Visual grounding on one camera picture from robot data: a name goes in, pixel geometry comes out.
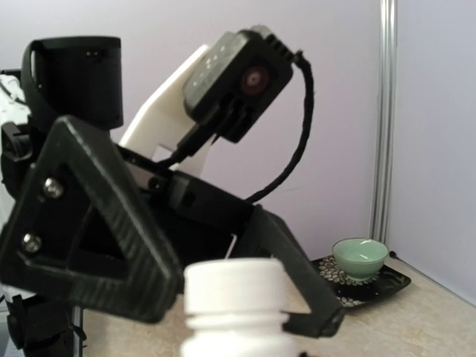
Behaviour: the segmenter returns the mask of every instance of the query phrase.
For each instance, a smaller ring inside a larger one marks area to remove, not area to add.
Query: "plastic bottle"
[[[283,331],[283,265],[273,259],[215,260],[185,269],[184,308],[194,330],[181,357],[297,357]]]

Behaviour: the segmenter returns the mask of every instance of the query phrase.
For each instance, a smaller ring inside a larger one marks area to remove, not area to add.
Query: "metal corner strip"
[[[381,0],[379,115],[370,238],[387,242],[396,88],[397,0]]]

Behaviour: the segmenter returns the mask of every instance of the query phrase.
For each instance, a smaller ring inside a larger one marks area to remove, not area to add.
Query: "table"
[[[297,337],[303,350],[317,357],[476,357],[476,308],[401,261],[387,264],[409,276],[412,284],[350,312],[334,338]],[[289,308],[306,311],[291,282]],[[86,311],[84,329],[84,357],[179,357],[179,346],[190,335],[181,298],[158,325]]]

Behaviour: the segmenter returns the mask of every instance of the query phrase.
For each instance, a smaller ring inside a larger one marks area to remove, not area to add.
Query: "black cylindrical part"
[[[58,115],[74,115],[105,130],[122,126],[120,39],[90,36],[37,42],[34,82]]]

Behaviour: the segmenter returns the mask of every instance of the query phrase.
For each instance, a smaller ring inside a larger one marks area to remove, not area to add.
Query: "ceramic bowl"
[[[365,281],[384,265],[388,248],[376,240],[349,238],[334,244],[332,254],[350,279]]]

